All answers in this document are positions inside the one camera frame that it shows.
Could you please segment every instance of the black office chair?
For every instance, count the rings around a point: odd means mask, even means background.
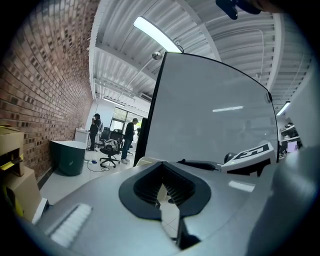
[[[100,135],[100,141],[109,140],[109,135],[110,135],[110,129],[108,127],[105,127],[103,129],[103,132]]]
[[[97,143],[97,146],[105,146],[105,141],[109,140],[109,135],[110,135],[110,129],[108,127],[105,127],[103,129],[103,132],[101,133],[100,137],[99,137],[99,141],[101,143]]]
[[[113,150],[112,146],[111,145],[106,145],[104,148],[101,148],[100,149],[100,152],[101,153],[104,153],[105,155],[107,155],[108,157],[107,158],[100,158],[100,162],[101,160],[104,160],[103,162],[100,163],[100,166],[101,167],[106,167],[104,166],[103,164],[105,162],[111,162],[113,163],[113,168],[116,168],[116,164],[114,161],[120,163],[119,160],[116,159],[115,155],[118,155],[120,153],[120,150],[122,149],[122,140],[124,138],[124,135],[120,132],[115,132],[115,131],[112,131],[110,133],[110,140],[116,140],[118,142],[118,150]]]

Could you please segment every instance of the green trash bin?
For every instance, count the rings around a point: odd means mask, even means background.
[[[67,176],[82,173],[87,144],[80,141],[50,141],[50,151],[58,169]]]

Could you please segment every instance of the man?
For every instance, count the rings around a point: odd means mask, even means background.
[[[90,139],[91,139],[91,146],[88,150],[95,151],[95,141],[96,141],[96,135],[98,133],[98,128],[101,124],[100,121],[100,115],[96,113],[94,117],[92,118],[92,123],[90,127]]]
[[[130,148],[130,145],[132,143],[132,141],[134,140],[134,135],[135,135],[135,127],[134,125],[136,125],[138,123],[138,119],[134,118],[132,120],[132,122],[128,123],[125,129],[125,134],[124,134],[124,144],[123,144],[123,148],[122,148],[122,156],[121,156],[121,163],[123,164],[127,164],[128,162],[130,162],[129,159],[127,159],[127,153],[128,150]]]

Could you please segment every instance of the ceiling light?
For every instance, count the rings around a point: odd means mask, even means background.
[[[162,32],[158,27],[144,17],[137,17],[133,25],[157,41],[168,52],[182,52],[164,32]]]
[[[287,107],[289,107],[290,104],[291,104],[291,102],[287,101],[276,115],[280,116],[287,109]]]
[[[120,103],[118,103],[118,102],[115,102],[115,101],[113,101],[113,100],[110,100],[110,99],[107,99],[107,98],[103,98],[105,101],[107,101],[107,102],[111,102],[111,103],[113,103],[113,104],[116,104],[116,105],[119,105],[119,106],[122,106],[122,107],[125,107],[125,105],[123,105],[123,104],[120,104]]]
[[[214,109],[212,112],[221,112],[221,111],[228,111],[228,110],[240,110],[243,109],[243,106],[233,106],[233,107],[227,107],[227,108],[219,108],[219,109]]]

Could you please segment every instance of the white floor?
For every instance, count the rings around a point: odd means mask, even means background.
[[[128,164],[116,162],[116,168],[113,168],[113,164],[111,164],[109,166],[110,170],[103,172],[100,172],[101,167],[99,165],[99,159],[101,157],[105,158],[106,155],[101,152],[85,151],[85,159],[96,160],[98,163],[91,163],[88,165],[85,163],[83,165],[82,173],[78,176],[64,176],[59,174],[58,171],[55,171],[41,188],[41,196],[48,199],[51,205],[54,205],[56,202],[60,201],[65,196],[69,195],[90,180],[132,168],[134,165],[135,153],[133,152],[133,155],[127,155],[127,158],[130,159],[130,162],[128,162]],[[115,155],[115,157],[120,160],[121,155]],[[175,204],[168,203],[169,199],[170,197],[167,196],[165,200],[160,201],[160,210],[162,212],[162,226],[169,237],[176,238],[180,212]]]
[[[55,171],[41,188],[41,196],[48,199],[51,205],[54,205],[56,202],[60,201],[62,198],[69,195],[71,192],[75,191],[90,180],[104,175],[120,172],[134,166],[135,153],[133,153],[133,155],[127,155],[127,158],[130,159],[130,162],[128,162],[128,164],[115,162],[116,168],[114,168],[113,164],[111,164],[109,166],[109,171],[100,172],[101,167],[99,164],[99,159],[105,157],[106,155],[101,152],[86,150],[84,158],[88,160],[96,160],[97,163],[90,163],[88,165],[85,163],[83,165],[82,173],[78,176],[64,176],[59,174],[58,171]],[[115,155],[115,158],[120,160],[121,155]]]
[[[167,196],[165,200],[160,201],[162,226],[169,237],[176,238],[178,233],[180,211],[175,204],[168,203],[169,199],[170,196]]]

